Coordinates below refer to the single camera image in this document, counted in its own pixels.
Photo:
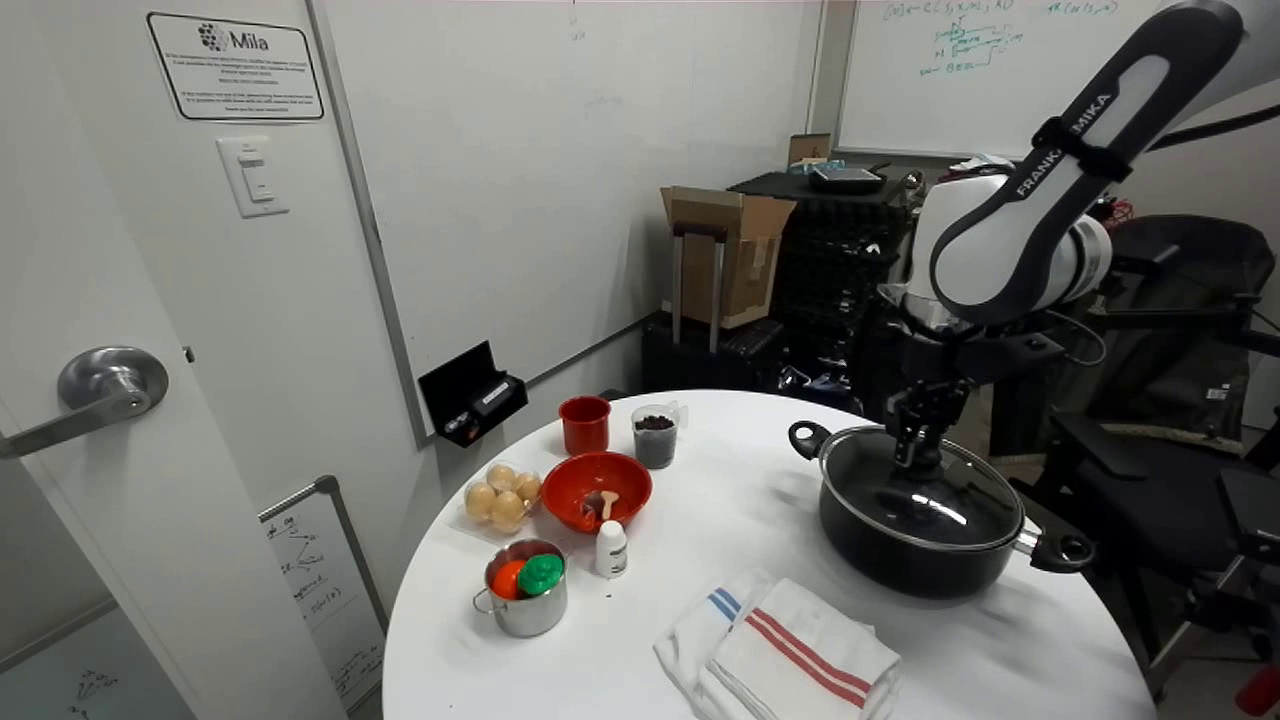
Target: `door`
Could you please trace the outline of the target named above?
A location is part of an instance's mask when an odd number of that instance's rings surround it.
[[[343,715],[33,0],[0,6],[0,94],[0,436],[63,411],[56,371],[85,348],[167,368],[161,410],[0,461],[0,479],[45,494],[196,715]]]

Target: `pot lid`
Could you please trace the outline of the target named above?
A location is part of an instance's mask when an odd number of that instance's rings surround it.
[[[885,429],[836,434],[822,478],[851,518],[910,544],[986,549],[1022,530],[1022,506],[1008,479],[958,445],[942,445],[937,467],[903,471]]]

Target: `small cup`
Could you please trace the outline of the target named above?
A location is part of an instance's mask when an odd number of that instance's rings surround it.
[[[563,454],[603,454],[608,449],[608,401],[603,397],[570,397],[559,404]]]
[[[636,461],[644,467],[669,467],[676,457],[679,404],[653,401],[633,411]]]
[[[509,549],[499,549],[488,567],[484,567],[484,594],[474,594],[474,612],[490,618],[499,632],[509,638],[544,638],[549,627],[559,625],[563,610],[569,610],[569,577],[559,577],[557,587],[540,594],[540,596],[521,596],[521,601],[509,601],[499,594],[490,594],[490,571],[502,564],[502,559],[527,559],[527,556],[540,556],[540,553],[553,553],[559,556],[563,571],[569,571],[569,559],[557,544],[549,540],[516,540]]]

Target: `printed notice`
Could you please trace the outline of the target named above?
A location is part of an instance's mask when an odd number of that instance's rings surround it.
[[[299,28],[150,14],[172,102],[188,121],[320,121]]]

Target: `red cup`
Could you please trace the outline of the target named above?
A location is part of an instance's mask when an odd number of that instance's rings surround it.
[[[563,454],[603,454],[608,449],[608,401],[603,397],[570,397],[559,404]]]

